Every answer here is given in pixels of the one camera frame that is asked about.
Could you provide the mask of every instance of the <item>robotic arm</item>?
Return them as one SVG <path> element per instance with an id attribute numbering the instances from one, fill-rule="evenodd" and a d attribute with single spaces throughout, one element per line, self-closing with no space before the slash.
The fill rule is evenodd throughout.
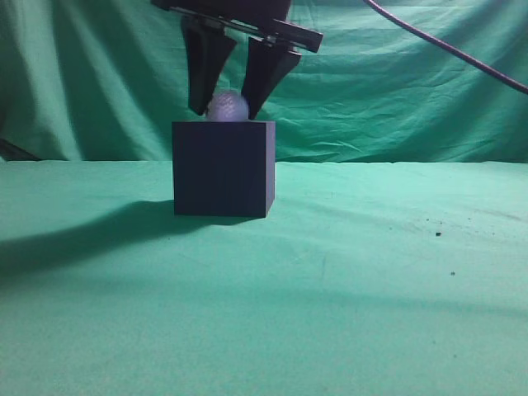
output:
<path id="1" fill-rule="evenodd" d="M 225 28 L 254 35 L 247 52 L 242 95 L 254 120 L 281 80 L 300 62 L 295 47 L 317 53 L 323 35 L 286 22 L 291 0 L 151 0 L 183 14 L 181 33 L 189 72 L 189 107 L 207 109 L 219 76 L 237 42 Z"/>

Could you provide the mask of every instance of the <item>green cloth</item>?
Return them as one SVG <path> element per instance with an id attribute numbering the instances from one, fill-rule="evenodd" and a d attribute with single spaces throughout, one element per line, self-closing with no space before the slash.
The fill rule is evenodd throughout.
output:
<path id="1" fill-rule="evenodd" d="M 526 0 L 381 1 L 526 83 Z M 528 159 L 528 97 L 386 21 L 361 0 L 296 0 L 319 54 L 273 92 L 277 158 L 301 162 Z M 247 37 L 219 88 L 239 89 Z M 149 0 L 2 0 L 0 136 L 40 158 L 168 160 L 187 109 L 179 16 Z"/>
<path id="2" fill-rule="evenodd" d="M 0 164 L 0 394 L 525 396 L 527 172 L 279 163 L 241 221 L 170 162 Z"/>

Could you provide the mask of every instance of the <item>white ball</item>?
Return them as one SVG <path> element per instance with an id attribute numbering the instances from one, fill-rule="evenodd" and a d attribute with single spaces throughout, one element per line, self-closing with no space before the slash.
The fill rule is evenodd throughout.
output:
<path id="1" fill-rule="evenodd" d="M 243 122 L 249 118 L 246 99 L 236 91 L 221 91 L 211 100 L 207 116 L 212 122 Z"/>

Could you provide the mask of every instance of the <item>black cube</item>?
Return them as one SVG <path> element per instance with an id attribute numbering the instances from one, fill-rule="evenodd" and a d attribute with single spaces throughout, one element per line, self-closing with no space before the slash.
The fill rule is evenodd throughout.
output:
<path id="1" fill-rule="evenodd" d="M 275 122 L 174 122 L 176 215 L 264 218 L 275 199 Z"/>

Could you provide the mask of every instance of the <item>ball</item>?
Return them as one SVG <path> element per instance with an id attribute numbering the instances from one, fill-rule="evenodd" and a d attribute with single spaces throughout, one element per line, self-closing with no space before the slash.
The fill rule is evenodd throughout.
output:
<path id="1" fill-rule="evenodd" d="M 212 122 L 243 122 L 249 118 L 248 102 L 236 91 L 221 91 L 213 95 L 206 118 Z"/>

